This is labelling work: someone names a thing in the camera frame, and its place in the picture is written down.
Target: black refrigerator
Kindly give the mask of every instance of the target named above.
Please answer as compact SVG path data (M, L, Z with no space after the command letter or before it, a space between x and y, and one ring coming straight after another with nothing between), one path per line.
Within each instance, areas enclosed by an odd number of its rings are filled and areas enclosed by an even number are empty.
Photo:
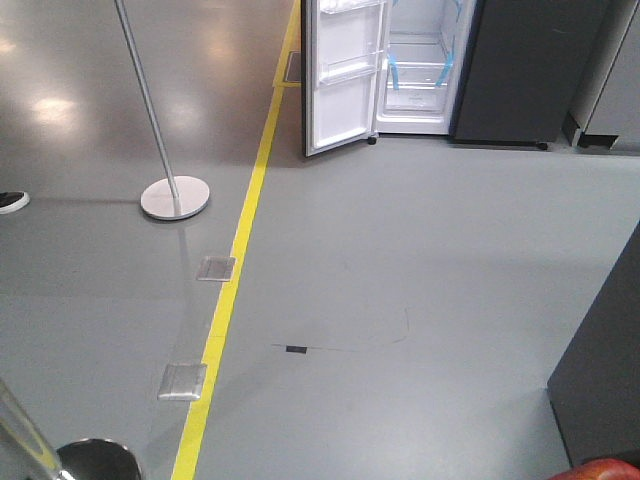
M608 0L303 0L303 149L556 139Z

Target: stanchion base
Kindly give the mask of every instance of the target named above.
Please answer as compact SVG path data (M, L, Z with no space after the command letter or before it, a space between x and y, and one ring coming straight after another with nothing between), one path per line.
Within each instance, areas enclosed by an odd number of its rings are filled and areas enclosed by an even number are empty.
M202 211L209 201L209 187L194 177L175 177L179 198L173 198L164 178L150 185L140 198L144 213L158 220L182 220Z
M111 440L81 440L58 449L62 468L74 480L142 480L133 454Z

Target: black tape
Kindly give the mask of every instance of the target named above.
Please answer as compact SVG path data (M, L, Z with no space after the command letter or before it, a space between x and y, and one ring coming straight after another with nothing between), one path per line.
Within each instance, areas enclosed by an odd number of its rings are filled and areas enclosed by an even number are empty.
M287 345L287 353L307 353L307 347L296 347L295 345Z

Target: black panel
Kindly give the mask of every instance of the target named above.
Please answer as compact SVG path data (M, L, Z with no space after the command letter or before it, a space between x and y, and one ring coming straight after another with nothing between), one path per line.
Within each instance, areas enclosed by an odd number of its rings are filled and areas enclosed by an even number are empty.
M454 138L554 141L608 3L482 2Z
M640 462L640 226L548 386L572 464Z

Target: silver pole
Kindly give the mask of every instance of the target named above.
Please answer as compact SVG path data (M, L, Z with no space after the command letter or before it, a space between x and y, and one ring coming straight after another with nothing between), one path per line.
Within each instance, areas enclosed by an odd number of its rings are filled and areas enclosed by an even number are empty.
M0 439L18 465L33 480L66 477L58 454L51 448L27 413L0 378Z
M127 17L127 10L124 7L123 0L115 0L116 9L118 10L118 16L120 17L120 23L122 24L122 30L124 36L127 39L127 47L129 47L129 53L131 54L131 60L133 60L133 66L136 70L136 76L138 77L138 84L140 90L142 90L142 97L144 98L144 104L147 107L147 113L149 114L149 120L153 127L153 134L156 137L156 145L160 152L160 158L162 158L162 164L164 170L167 173L167 180L169 181L169 188L171 189L171 195L173 198L179 197L178 187L173 178L173 172L171 172L171 165L169 165L169 159L167 158L167 151L164 148L164 142L162 141L162 134L160 133L160 125L156 118L156 112L153 109L153 103L151 102L151 95L149 94L149 86L144 76L144 70L142 69L142 62L140 62L140 56L138 55L138 49L136 48L136 42L133 38L133 32L131 31L131 25L129 24L129 18Z

